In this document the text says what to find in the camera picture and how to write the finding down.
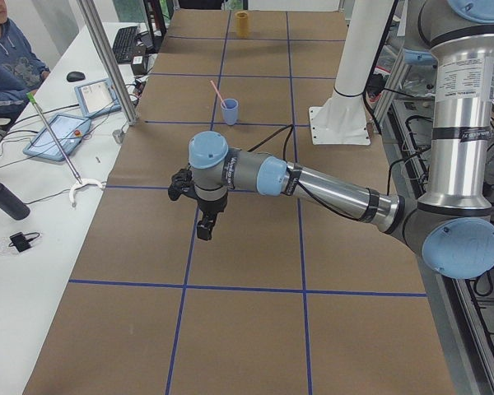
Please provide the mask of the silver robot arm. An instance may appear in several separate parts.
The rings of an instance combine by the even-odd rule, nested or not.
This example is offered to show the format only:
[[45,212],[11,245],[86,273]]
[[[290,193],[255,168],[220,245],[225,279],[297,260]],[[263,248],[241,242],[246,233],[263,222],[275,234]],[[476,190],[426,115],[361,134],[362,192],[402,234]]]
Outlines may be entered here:
[[371,223],[406,244],[435,272],[455,279],[494,267],[491,204],[482,194],[491,138],[494,1],[414,1],[406,45],[437,62],[431,164],[417,199],[386,195],[318,171],[228,146],[218,132],[189,142],[190,184],[210,239],[234,188],[309,199],[348,219]]

